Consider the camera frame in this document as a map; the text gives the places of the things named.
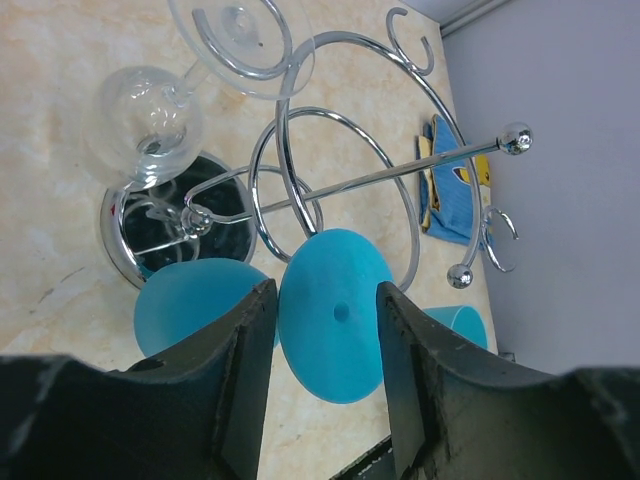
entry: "blue towel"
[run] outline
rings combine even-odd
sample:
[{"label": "blue towel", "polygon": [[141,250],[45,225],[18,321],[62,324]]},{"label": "blue towel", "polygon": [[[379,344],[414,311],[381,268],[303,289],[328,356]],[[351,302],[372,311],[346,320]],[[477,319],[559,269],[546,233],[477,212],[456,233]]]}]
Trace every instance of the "blue towel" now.
[{"label": "blue towel", "polygon": [[[435,115],[432,123],[424,127],[424,136],[431,140],[432,152],[424,152],[428,143],[420,142],[418,158],[429,154],[444,153],[458,148],[458,143],[442,117]],[[488,159],[478,158],[481,189],[490,186]],[[488,203],[488,190],[482,192]],[[465,161],[459,160],[421,172],[420,175],[420,218],[422,229],[430,236],[442,240],[468,245],[473,226],[473,203],[469,174]]]}]

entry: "round metal base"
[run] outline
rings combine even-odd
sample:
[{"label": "round metal base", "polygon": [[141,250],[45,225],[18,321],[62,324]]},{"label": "round metal base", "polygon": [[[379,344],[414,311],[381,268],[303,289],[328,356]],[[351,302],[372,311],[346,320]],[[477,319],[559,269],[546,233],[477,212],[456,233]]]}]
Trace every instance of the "round metal base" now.
[{"label": "round metal base", "polygon": [[[256,243],[253,222],[214,224],[199,238],[187,238],[180,221],[185,194],[196,185],[229,171],[218,158],[201,153],[170,182],[141,192],[107,191],[100,210],[100,231],[107,254],[134,286],[162,267],[199,258],[223,257],[250,262]],[[249,210],[249,193],[239,179],[198,195],[212,212],[234,215]]]}]

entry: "blue cup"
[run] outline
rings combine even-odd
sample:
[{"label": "blue cup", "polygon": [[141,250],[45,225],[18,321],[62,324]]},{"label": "blue cup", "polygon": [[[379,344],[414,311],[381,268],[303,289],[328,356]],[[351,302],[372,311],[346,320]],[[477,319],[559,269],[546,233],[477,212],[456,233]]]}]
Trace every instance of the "blue cup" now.
[{"label": "blue cup", "polygon": [[487,329],[478,311],[467,305],[426,308],[424,313],[477,346],[489,348]]}]

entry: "beige marble countertop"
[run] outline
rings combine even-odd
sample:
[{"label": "beige marble countertop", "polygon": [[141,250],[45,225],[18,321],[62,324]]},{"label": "beige marble countertop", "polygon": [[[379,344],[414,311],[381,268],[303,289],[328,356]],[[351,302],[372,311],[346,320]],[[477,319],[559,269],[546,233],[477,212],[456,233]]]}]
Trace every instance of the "beige marble countertop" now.
[{"label": "beige marble countertop", "polygon": [[[392,0],[308,0],[314,32],[351,30],[387,43]],[[438,26],[418,15],[397,17],[409,55],[424,63],[419,38],[436,55],[429,81],[452,106]],[[104,187],[83,170],[77,145],[81,112],[91,92],[116,69],[150,64],[180,74],[195,60],[165,2],[157,0],[4,0],[0,2],[0,351],[71,353],[104,369],[140,360],[132,329],[136,290],[102,251],[97,216]],[[220,88],[212,76],[198,94],[210,132],[206,150],[230,166],[248,162],[255,140],[273,118],[274,104]],[[402,72],[360,47],[331,45],[317,52],[309,85],[292,106],[335,109],[365,128],[396,164],[413,160],[414,137],[435,113]],[[297,172],[314,188],[381,168],[353,134],[321,118],[292,121]],[[276,164],[273,141],[265,162]],[[417,199],[416,178],[405,177]],[[261,181],[262,201],[277,200],[277,178]],[[324,200],[326,227],[356,230],[385,254],[394,275],[409,260],[409,228],[393,183]],[[290,211],[267,218],[290,252],[303,242]],[[464,248],[421,237],[421,261],[411,299],[422,307],[470,304],[491,332],[481,262],[464,291],[446,281]],[[280,279],[284,264],[260,241],[253,265]],[[388,435],[383,388],[348,406],[308,394],[274,353],[264,429],[261,479],[326,479]]]}]

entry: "wine glass stem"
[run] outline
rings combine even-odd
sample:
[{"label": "wine glass stem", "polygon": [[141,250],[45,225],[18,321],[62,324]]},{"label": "wine glass stem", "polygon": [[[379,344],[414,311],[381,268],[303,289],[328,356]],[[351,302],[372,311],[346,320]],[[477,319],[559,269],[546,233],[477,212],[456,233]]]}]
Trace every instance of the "wine glass stem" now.
[{"label": "wine glass stem", "polygon": [[186,103],[210,73],[209,67],[207,67],[202,60],[197,60],[196,63],[187,70],[187,73],[171,87],[173,100],[178,104]]}]

